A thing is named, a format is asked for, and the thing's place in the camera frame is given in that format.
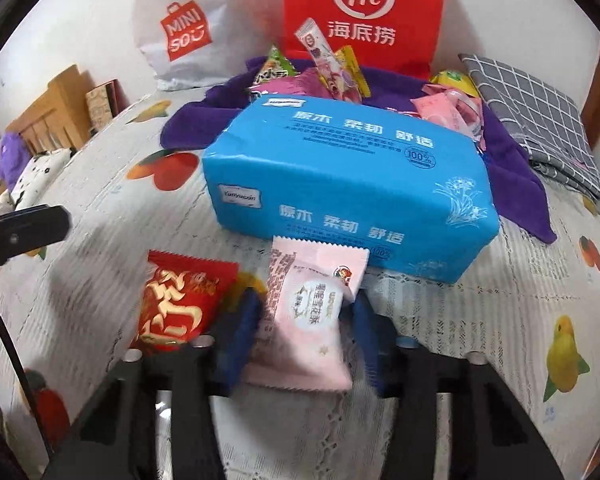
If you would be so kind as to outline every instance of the red snack package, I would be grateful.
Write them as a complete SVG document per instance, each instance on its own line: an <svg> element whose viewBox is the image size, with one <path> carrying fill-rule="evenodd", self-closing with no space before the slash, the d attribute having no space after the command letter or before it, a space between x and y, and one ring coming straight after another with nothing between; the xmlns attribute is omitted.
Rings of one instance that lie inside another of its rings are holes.
<svg viewBox="0 0 600 480"><path fill-rule="evenodd" d="M238 264L158 251L148 260L157 267L144 287L137 342L173 350L209 329Z"/></svg>

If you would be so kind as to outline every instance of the white plastic bag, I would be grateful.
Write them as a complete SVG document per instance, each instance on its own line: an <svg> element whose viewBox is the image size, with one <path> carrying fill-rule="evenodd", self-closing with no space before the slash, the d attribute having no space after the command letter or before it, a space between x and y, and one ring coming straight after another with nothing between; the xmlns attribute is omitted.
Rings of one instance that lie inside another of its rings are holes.
<svg viewBox="0 0 600 480"><path fill-rule="evenodd" d="M136 0L133 22L160 90L224 82L271 44L238 0Z"/></svg>

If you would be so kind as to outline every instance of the yellow pear print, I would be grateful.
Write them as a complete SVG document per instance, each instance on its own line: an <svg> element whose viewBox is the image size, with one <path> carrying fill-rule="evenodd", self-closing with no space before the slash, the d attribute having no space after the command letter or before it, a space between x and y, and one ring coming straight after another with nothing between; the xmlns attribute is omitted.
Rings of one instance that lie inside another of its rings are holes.
<svg viewBox="0 0 600 480"><path fill-rule="evenodd" d="M542 402L547 402L557 391L573 390L580 374L590 371L589 365L578 354L573 325L569 316L560 316L554 327L554 341L546 355L548 377Z"/></svg>
<svg viewBox="0 0 600 480"><path fill-rule="evenodd" d="M131 119L129 123L144 123L149 119L155 119L156 117L169 117L167 113L167 108L171 106L171 101L164 100L158 101L157 103L152 104L146 110L140 112L135 118Z"/></svg>

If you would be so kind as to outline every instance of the tissue pack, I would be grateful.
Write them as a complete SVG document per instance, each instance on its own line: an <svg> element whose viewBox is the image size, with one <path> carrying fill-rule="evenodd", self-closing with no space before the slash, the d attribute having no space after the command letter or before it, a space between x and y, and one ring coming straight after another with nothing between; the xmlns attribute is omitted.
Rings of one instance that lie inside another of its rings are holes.
<svg viewBox="0 0 600 480"><path fill-rule="evenodd" d="M208 147L218 221L367 248L369 264L452 283L498 233L468 137L380 108L263 96Z"/></svg>

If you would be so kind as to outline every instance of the yellow snack wrapper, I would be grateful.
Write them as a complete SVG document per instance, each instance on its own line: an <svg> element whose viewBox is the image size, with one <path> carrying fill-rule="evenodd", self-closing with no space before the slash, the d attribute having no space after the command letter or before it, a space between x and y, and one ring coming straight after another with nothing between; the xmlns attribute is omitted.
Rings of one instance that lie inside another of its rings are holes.
<svg viewBox="0 0 600 480"><path fill-rule="evenodd" d="M472 79L457 70L443 70L433 76L430 81L439 85L457 88L470 97L480 97L480 93Z"/></svg>
<svg viewBox="0 0 600 480"><path fill-rule="evenodd" d="M362 94L362 97L371 97L371 90L368 83L366 82L365 76L360 70L358 59L356 54L353 52L353 48L350 45L345 45L341 49L337 50L336 59L338 62L347 70L353 77L353 81L358 85L358 90Z"/></svg>

